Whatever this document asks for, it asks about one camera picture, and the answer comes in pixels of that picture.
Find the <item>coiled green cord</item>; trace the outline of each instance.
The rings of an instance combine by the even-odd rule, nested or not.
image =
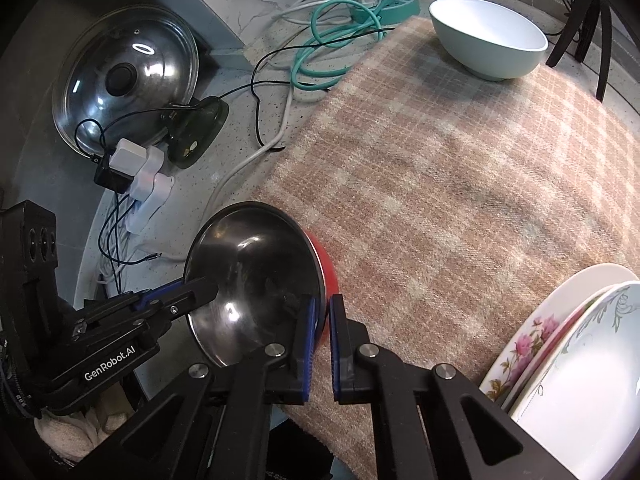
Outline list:
[[[342,48],[347,46],[353,41],[350,39],[351,36],[358,34],[359,32],[363,32],[368,28],[382,28],[380,24],[380,19],[378,17],[378,13],[380,9],[383,9],[388,5],[390,0],[382,0],[375,9],[371,10],[369,7],[364,6],[360,2],[356,2],[354,0],[329,0],[324,4],[321,4],[316,8],[314,13],[311,15],[311,34],[313,37],[308,41],[305,41],[304,45],[308,45],[309,48],[301,48],[296,57],[294,58],[293,65],[291,67],[291,84],[295,86],[295,88],[299,88],[300,90],[325,90],[327,88],[331,88],[335,85],[340,78],[346,74],[350,66],[345,66],[344,68],[339,68],[336,70],[311,70],[309,68],[305,68],[303,64],[307,61],[309,56],[315,53],[318,48],[312,47],[313,45],[318,45],[319,43],[326,43],[327,41],[338,40],[340,38],[344,38],[344,41],[339,41],[337,43],[327,45],[327,48]],[[324,30],[322,32],[318,31],[318,18],[322,15],[322,11],[325,10],[329,6],[334,6],[337,4],[347,4],[350,6],[360,7],[363,9],[368,15],[369,19],[364,23],[348,23],[346,25],[338,25],[337,27],[330,28],[329,30]],[[376,35],[376,39],[378,41],[382,40],[385,37],[386,32],[379,32]],[[329,81],[318,83],[318,84],[302,84],[298,81],[298,75],[303,74],[309,77],[315,78],[332,78]]]

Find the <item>pink flower pattern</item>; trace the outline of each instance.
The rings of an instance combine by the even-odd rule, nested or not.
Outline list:
[[[545,319],[535,318],[530,330],[521,333],[516,339],[511,356],[500,363],[502,376],[490,380],[491,390],[486,393],[487,397],[491,400],[497,400],[507,393],[558,326],[559,323],[554,316]]]

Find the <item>screw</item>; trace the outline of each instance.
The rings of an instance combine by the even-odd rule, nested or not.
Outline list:
[[[189,375],[194,379],[206,377],[209,373],[209,367],[203,363],[196,363],[189,367]]]
[[[436,375],[441,379],[448,381],[456,376],[456,369],[453,365],[441,363],[436,366]]]
[[[270,357],[280,357],[284,354],[284,346],[280,343],[270,343],[264,347],[264,353]]]
[[[358,351],[364,355],[364,357],[375,357],[380,353],[380,348],[373,343],[364,343],[364,345],[360,345]]]

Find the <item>black stand leg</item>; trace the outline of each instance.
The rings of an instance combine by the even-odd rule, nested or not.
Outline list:
[[[562,54],[565,53],[571,40],[574,38],[575,33],[578,32],[584,17],[587,15],[587,11],[591,6],[593,0],[575,0],[569,18],[566,20],[566,25],[562,30],[562,34],[558,38],[558,43],[552,50],[549,58],[546,60],[548,66],[556,66]]]
[[[587,56],[587,51],[593,41],[593,35],[596,32],[598,26],[598,17],[600,15],[600,0],[591,0],[587,15],[582,22],[582,30],[580,32],[580,41],[575,47],[574,58],[578,63],[583,63],[584,58]]]
[[[604,91],[607,89],[609,78],[609,65],[611,63],[611,10],[609,5],[600,0],[601,25],[602,25],[602,54],[600,55],[600,75],[598,76],[598,89],[596,99],[602,102]]]

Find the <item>plate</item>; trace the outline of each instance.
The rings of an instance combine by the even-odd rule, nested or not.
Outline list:
[[[552,333],[551,337],[545,341],[542,345],[540,351],[534,355],[533,359],[529,363],[529,365],[525,368],[522,375],[518,378],[516,383],[513,385],[513,388],[507,395],[507,398],[502,403],[502,409],[505,412],[508,412],[514,405],[513,401],[520,395],[522,389],[526,386],[527,381],[532,377],[532,375],[538,370],[538,367],[546,360],[546,358],[551,354],[551,352],[558,346],[558,343],[562,340],[562,338],[566,335],[569,330],[576,324],[576,322],[580,319],[582,314],[591,307],[602,295],[604,295],[608,290],[611,289],[612,286],[609,285],[601,288],[595,294],[592,294],[585,301],[583,301],[580,305],[578,305],[575,310],[565,319],[558,328]]]
[[[577,272],[554,290],[511,338],[480,384],[492,400],[508,394],[525,368],[577,305],[607,285],[637,280],[618,264],[597,264]]]
[[[518,398],[511,418],[578,480],[600,480],[640,429],[640,282],[582,315]]]

